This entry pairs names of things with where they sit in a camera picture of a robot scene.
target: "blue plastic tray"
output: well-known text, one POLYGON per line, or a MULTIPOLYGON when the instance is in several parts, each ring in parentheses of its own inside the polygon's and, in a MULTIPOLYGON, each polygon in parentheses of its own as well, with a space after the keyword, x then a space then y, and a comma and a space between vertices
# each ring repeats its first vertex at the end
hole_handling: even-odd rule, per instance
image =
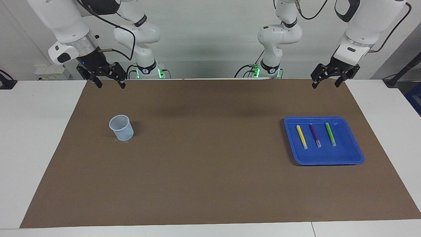
POLYGON ((364 156, 345 119, 341 117, 287 117, 284 120, 294 159, 301 165, 361 164, 364 156), (325 123, 329 123, 336 146, 332 146, 325 123), (317 147, 310 130, 314 125, 322 144, 317 147), (308 149, 304 149, 297 132, 300 125, 308 149))

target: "marker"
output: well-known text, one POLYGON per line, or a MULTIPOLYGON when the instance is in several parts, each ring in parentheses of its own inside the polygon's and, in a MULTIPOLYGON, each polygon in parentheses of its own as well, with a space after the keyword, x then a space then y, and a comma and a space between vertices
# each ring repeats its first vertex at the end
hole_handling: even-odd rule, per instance
POLYGON ((322 147, 322 144, 320 143, 320 139, 317 136, 316 129, 314 129, 314 125, 313 124, 310 124, 310 130, 311 130, 311 132, 313 134, 314 140, 316 141, 317 147, 318 148, 321 148, 322 147))
POLYGON ((300 125, 297 125, 297 131, 298 131, 298 134, 300 135, 300 139, 301 139, 301 142, 303 143, 304 149, 308 149, 307 143, 306 143, 306 140, 304 139, 304 135, 303 135, 303 132, 301 131, 300 125))
POLYGON ((332 146, 336 146, 335 138, 333 137, 333 133, 332 133, 332 130, 330 129, 329 123, 326 123, 325 125, 326 125, 326 129, 328 130, 328 134, 330 137, 330 141, 332 142, 332 146))

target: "yellow marker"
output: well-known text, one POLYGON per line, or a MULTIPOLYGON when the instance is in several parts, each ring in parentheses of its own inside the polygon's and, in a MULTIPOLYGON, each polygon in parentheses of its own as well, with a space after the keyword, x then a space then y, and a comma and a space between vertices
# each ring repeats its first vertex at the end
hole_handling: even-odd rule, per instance
POLYGON ((301 142, 303 143, 304 149, 308 149, 306 139, 304 138, 300 125, 297 125, 297 131, 298 131, 298 134, 300 135, 301 142))

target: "white tabletop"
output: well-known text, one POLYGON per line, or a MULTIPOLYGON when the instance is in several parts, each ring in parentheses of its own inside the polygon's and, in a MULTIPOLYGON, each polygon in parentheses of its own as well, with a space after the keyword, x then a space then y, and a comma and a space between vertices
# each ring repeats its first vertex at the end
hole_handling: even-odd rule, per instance
MULTIPOLYGON (((18 229, 84 85, 20 81, 0 91, 0 236, 421 236, 421 220, 18 229)), ((421 209, 420 116, 382 81, 347 85, 421 209)))

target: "light blue cup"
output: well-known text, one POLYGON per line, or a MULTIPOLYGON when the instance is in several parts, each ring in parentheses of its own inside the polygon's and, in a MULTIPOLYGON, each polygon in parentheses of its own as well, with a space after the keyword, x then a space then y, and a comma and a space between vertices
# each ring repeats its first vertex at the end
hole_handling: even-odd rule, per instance
POLYGON ((120 141, 127 141, 133 136, 133 128, 130 119, 126 115, 117 115, 109 121, 109 128, 120 141))

